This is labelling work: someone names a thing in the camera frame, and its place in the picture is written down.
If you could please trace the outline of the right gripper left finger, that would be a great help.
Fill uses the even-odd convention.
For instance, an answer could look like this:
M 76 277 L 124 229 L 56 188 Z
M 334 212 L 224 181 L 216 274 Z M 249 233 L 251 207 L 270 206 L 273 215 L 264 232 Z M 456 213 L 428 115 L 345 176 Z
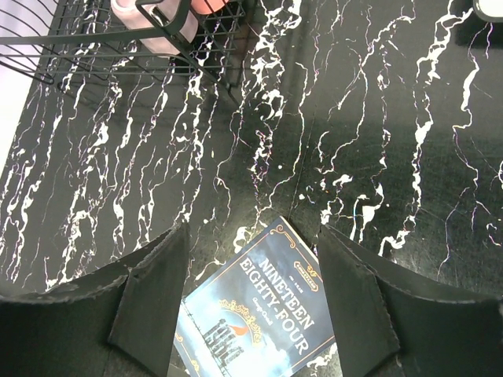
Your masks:
M 168 375 L 188 259 L 183 222 L 43 293 L 2 280 L 2 375 Z

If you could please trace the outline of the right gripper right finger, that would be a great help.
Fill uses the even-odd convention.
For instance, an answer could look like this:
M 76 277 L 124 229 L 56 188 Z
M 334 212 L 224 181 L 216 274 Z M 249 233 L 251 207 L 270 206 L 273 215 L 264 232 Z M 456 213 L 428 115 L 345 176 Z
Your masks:
M 441 284 L 323 226 L 318 258 L 345 376 L 500 376 L 502 300 Z

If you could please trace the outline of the pink ceramic mug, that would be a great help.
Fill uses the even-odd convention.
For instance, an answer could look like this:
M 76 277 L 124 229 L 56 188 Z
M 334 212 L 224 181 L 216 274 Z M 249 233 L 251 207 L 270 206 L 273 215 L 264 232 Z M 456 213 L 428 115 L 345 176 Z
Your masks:
M 172 44 L 185 41 L 191 43 L 198 30 L 199 24 L 189 5 L 183 1 L 114 1 L 111 0 L 111 10 L 129 30 L 155 28 L 157 31 L 175 22 L 183 25 L 177 31 L 168 31 L 159 37 L 141 38 L 145 47 L 155 55 L 169 57 L 180 54 Z

